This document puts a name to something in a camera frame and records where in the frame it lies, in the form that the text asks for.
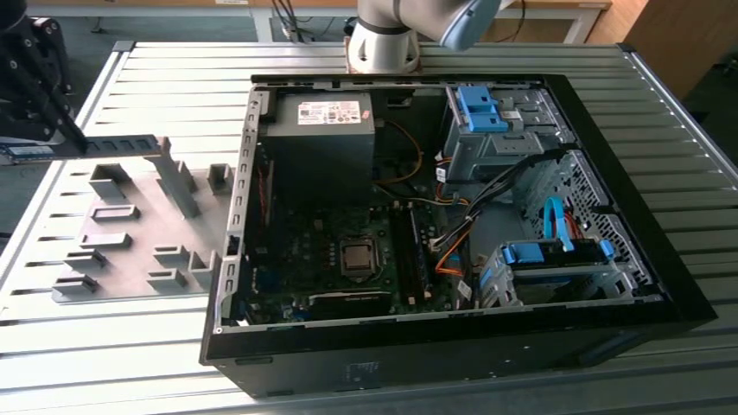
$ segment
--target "motherboard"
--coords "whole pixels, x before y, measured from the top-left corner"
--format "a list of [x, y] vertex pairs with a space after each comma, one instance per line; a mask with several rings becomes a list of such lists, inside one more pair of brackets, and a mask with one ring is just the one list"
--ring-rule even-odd
[[428, 251], [434, 207], [396, 203], [288, 211], [272, 247], [258, 248], [249, 302], [256, 323], [452, 309], [449, 281]]

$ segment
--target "wire bundle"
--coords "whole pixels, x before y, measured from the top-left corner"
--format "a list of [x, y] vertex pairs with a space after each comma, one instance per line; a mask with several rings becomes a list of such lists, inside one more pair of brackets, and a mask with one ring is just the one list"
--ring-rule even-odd
[[474, 221], [480, 218], [482, 214], [482, 206], [493, 201], [500, 195], [502, 195], [513, 185], [520, 174], [536, 164], [545, 162], [546, 160], [554, 160], [565, 154], [564, 150], [550, 150], [544, 154], [536, 156], [528, 156], [522, 161], [509, 167], [497, 177], [485, 185], [482, 190], [478, 192], [477, 196], [472, 199], [468, 208], [464, 211], [462, 222], [452, 229], [445, 235], [432, 241], [432, 247], [440, 247], [445, 245], [454, 237], [457, 237], [456, 242], [452, 244], [446, 250], [445, 255], [437, 264], [437, 272], [448, 273], [453, 275], [464, 275], [464, 271], [449, 269], [445, 267], [446, 261], [449, 260], [454, 250], [460, 248], [460, 245], [470, 236], [472, 226]]
[[293, 0], [273, 0], [273, 8], [276, 10], [277, 17], [280, 18], [280, 21], [282, 23], [285, 36], [292, 42], [296, 41], [293, 38], [293, 33], [297, 34], [297, 41], [300, 43], [305, 43], [305, 38], [302, 36], [304, 33], [310, 33], [313, 37], [313, 41], [316, 41], [317, 38], [320, 39], [326, 35], [328, 31], [332, 29], [332, 26], [334, 25], [336, 17], [332, 17], [332, 20], [326, 26], [326, 29], [324, 30], [324, 32], [321, 32], [318, 36], [316, 36], [316, 34], [310, 30], [304, 29], [298, 24], [298, 22], [302, 22], [302, 23], [310, 22], [313, 20], [313, 17], [309, 17], [306, 20], [298, 19], [296, 15], [296, 9], [293, 7]]
[[[438, 186], [437, 186], [437, 201], [441, 201], [444, 203], [454, 204], [454, 199], [446, 199], [444, 197], [444, 194], [441, 193], [442, 190], [444, 190], [444, 183], [440, 183]], [[470, 201], [468, 201], [465, 198], [461, 197], [460, 198], [460, 203], [469, 206]]]

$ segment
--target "power supply label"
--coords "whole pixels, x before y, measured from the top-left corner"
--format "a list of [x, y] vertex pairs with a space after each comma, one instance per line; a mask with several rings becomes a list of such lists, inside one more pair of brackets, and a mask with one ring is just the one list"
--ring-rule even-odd
[[361, 384], [362, 387], [376, 387], [380, 384], [380, 362], [368, 361], [346, 365], [344, 381], [348, 384]]
[[360, 101], [304, 102], [298, 106], [298, 125], [360, 123]]

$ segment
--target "slotted metal table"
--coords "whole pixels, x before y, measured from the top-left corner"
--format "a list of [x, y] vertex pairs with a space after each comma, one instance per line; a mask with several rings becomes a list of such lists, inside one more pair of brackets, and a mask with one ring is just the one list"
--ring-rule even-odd
[[[570, 77], [719, 320], [588, 370], [256, 401], [198, 363], [206, 296], [53, 301], [66, 265], [49, 259], [74, 245], [95, 164], [55, 162], [0, 260], [0, 412], [738, 412], [738, 174], [640, 56], [616, 46], [542, 44], [462, 55], [426, 46], [424, 56], [428, 73]], [[79, 124], [90, 135], [167, 135], [191, 169], [236, 165], [250, 76], [344, 69], [334, 43], [121, 42]]]

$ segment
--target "black robotic mount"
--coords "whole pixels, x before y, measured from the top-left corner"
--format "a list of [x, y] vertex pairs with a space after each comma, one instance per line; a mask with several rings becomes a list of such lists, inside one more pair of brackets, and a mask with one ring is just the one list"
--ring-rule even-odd
[[62, 26], [26, 15], [26, 0], [0, 3], [0, 165], [162, 151], [154, 136], [86, 137], [73, 93]]

